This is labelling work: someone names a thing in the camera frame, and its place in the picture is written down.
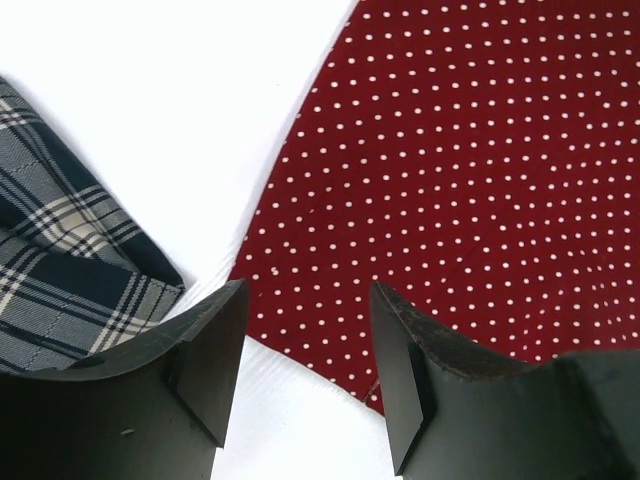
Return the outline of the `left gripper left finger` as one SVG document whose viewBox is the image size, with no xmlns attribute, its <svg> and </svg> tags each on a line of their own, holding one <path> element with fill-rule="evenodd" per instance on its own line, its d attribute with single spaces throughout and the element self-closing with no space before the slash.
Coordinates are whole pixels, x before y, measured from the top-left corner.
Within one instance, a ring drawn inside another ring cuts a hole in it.
<svg viewBox="0 0 640 480">
<path fill-rule="evenodd" d="M 132 340 L 1 378 L 5 479 L 207 479 L 224 445 L 248 323 L 234 280 Z"/>
</svg>

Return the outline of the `red polka dot skirt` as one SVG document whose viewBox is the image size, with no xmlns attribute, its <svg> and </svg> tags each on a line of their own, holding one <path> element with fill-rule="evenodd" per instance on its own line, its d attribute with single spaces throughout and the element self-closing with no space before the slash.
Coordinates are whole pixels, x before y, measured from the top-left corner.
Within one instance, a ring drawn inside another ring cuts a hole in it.
<svg viewBox="0 0 640 480">
<path fill-rule="evenodd" d="M 375 281 L 526 362 L 637 348 L 638 3 L 357 3 L 232 274 L 253 339 L 377 410 Z"/>
</svg>

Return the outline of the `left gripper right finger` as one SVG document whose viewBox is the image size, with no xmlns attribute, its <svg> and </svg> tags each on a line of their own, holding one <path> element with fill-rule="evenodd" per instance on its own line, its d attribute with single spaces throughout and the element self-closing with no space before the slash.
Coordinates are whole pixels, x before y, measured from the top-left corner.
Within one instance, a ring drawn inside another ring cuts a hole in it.
<svg viewBox="0 0 640 480">
<path fill-rule="evenodd" d="M 369 311 L 395 473 L 404 479 L 635 479 L 639 354 L 530 364 L 427 316 L 384 283 Z"/>
</svg>

